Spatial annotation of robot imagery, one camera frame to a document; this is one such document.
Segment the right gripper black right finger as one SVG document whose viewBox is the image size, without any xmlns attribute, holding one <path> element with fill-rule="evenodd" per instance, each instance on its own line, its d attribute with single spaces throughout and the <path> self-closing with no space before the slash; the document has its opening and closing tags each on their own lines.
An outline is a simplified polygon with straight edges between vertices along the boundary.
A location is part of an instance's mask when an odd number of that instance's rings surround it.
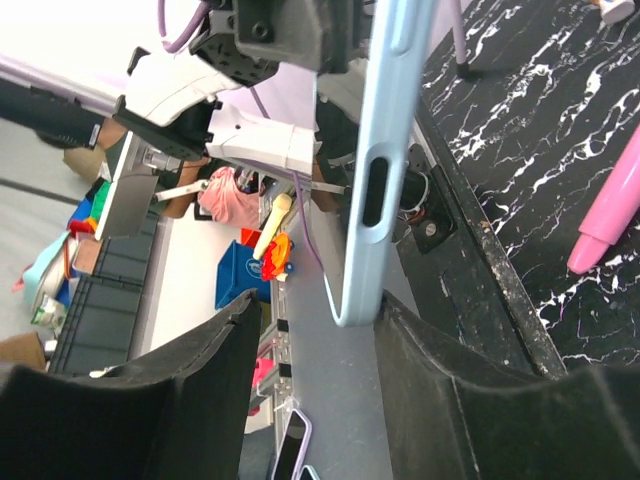
<svg viewBox="0 0 640 480">
<path fill-rule="evenodd" d="M 495 362 L 385 295 L 374 325 L 397 479 L 635 479 L 639 371 L 557 380 Z"/>
</svg>

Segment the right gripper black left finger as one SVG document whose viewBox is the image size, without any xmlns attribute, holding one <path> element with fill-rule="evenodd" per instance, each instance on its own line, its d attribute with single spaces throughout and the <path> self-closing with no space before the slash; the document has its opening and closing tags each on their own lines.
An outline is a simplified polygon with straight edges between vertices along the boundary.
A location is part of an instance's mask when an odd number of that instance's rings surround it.
<svg viewBox="0 0 640 480">
<path fill-rule="evenodd" d="M 5 479 L 233 479 L 261 329 L 246 291 L 101 377 L 1 367 Z"/>
</svg>

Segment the phone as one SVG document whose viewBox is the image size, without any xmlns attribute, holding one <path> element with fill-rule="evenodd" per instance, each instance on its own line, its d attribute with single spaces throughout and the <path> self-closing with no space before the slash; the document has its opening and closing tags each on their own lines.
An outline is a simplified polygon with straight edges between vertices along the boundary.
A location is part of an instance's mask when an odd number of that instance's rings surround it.
<svg viewBox="0 0 640 480">
<path fill-rule="evenodd" d="M 313 427 L 309 418 L 293 408 L 272 469 L 272 480 L 299 479 Z"/>
<path fill-rule="evenodd" d="M 329 302 L 340 327 L 372 324 L 381 305 L 434 6 L 404 0 L 380 1 L 375 8 L 342 292 Z"/>
</svg>

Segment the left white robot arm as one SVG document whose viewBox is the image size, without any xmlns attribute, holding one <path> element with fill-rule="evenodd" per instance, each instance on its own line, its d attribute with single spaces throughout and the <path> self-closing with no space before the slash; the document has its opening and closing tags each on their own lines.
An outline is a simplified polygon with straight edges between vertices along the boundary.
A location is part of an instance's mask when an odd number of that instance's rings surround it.
<svg viewBox="0 0 640 480">
<path fill-rule="evenodd" d="M 244 161 L 271 173 L 310 174 L 317 153 L 355 149 L 359 111 L 347 74 L 362 43 L 361 1 L 201 1 L 174 40 L 158 2 L 161 48 L 135 50 L 114 118 L 153 147 L 180 160 L 204 155 Z M 281 64 L 320 78 L 315 125 L 244 112 L 222 92 L 271 79 Z"/>
</svg>

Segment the blue storage bin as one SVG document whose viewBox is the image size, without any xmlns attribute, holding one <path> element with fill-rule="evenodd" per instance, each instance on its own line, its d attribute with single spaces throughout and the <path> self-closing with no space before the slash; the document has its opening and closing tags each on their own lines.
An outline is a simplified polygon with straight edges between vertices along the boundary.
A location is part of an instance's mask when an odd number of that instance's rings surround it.
<svg viewBox="0 0 640 480">
<path fill-rule="evenodd" d="M 220 310 L 249 289 L 258 299 L 271 302 L 270 283 L 261 277 L 261 262 L 253 258 L 253 249 L 233 240 L 217 265 L 215 308 Z"/>
</svg>

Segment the red orange toy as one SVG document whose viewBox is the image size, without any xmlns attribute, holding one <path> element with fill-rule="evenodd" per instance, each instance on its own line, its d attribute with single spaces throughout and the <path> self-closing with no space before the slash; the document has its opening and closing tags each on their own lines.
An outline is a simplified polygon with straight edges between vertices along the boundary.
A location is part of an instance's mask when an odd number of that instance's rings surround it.
<svg viewBox="0 0 640 480">
<path fill-rule="evenodd" d="M 284 282 L 294 270 L 289 261 L 294 243 L 286 233 L 277 234 L 269 243 L 261 260 L 261 279 Z"/>
</svg>

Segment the pink cloth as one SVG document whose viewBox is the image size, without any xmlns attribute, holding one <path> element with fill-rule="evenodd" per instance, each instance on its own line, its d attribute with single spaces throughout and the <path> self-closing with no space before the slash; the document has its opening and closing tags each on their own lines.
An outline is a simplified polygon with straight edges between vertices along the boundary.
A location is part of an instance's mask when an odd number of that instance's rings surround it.
<svg viewBox="0 0 640 480">
<path fill-rule="evenodd" d="M 235 170 L 218 168 L 210 177 L 207 188 L 198 195 L 198 203 L 218 223 L 237 228 L 257 229 L 259 193 L 245 193 L 236 184 Z"/>
</svg>

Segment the pink marker pen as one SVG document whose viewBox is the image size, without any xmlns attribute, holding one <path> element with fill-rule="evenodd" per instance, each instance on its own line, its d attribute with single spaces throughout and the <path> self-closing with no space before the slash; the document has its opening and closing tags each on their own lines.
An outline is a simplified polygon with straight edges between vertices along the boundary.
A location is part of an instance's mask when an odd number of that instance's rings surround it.
<svg viewBox="0 0 640 480">
<path fill-rule="evenodd" d="M 639 128 L 596 196 L 578 231 L 567 267 L 575 274 L 593 268 L 615 245 L 639 209 Z"/>
</svg>

